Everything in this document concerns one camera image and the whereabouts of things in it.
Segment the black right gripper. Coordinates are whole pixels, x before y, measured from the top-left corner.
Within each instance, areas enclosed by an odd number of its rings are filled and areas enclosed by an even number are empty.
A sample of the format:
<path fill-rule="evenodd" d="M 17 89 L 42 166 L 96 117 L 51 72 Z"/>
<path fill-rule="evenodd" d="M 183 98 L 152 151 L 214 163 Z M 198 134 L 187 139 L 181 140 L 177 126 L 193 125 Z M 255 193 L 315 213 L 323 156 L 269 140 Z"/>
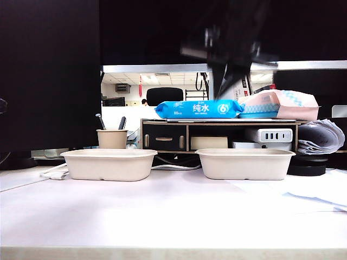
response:
<path fill-rule="evenodd" d="M 181 54 L 205 60 L 212 69 L 213 97 L 219 98 L 250 73 L 252 63 L 277 67 L 271 55 L 261 52 L 256 40 L 258 28 L 205 28 L 203 42 L 189 40 L 181 45 Z"/>

